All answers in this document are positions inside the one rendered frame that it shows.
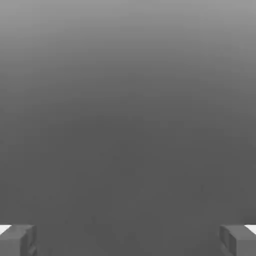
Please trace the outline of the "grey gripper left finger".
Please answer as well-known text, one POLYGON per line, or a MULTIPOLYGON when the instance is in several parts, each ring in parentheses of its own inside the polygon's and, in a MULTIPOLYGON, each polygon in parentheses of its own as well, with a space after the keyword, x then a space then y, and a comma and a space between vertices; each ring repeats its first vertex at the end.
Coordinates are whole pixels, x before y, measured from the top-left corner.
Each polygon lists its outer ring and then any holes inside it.
POLYGON ((37 226, 0 224, 0 256, 38 256, 37 226))

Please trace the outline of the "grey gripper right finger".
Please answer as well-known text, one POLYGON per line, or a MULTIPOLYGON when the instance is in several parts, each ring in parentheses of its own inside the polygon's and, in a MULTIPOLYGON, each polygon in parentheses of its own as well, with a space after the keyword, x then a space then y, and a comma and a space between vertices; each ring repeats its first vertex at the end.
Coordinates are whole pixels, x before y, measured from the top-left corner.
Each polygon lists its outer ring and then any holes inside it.
POLYGON ((256 224, 221 225, 218 236, 223 256, 256 256, 256 224))

